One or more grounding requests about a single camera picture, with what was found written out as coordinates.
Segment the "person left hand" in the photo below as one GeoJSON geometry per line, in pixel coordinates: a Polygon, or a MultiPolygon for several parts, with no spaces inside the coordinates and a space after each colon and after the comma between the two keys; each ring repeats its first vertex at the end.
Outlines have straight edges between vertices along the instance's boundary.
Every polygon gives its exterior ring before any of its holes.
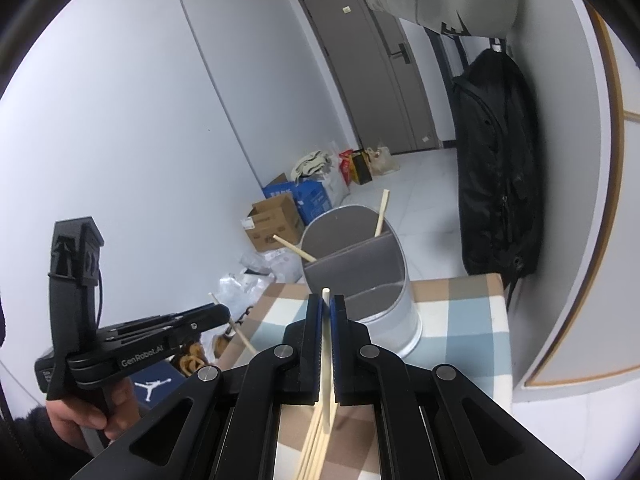
{"type": "Polygon", "coordinates": [[[89,452],[84,430],[103,431],[111,441],[140,420],[134,385],[129,378],[112,387],[112,414],[106,417],[98,408],[75,398],[46,402],[46,411],[54,432],[74,448],[89,452]]]}

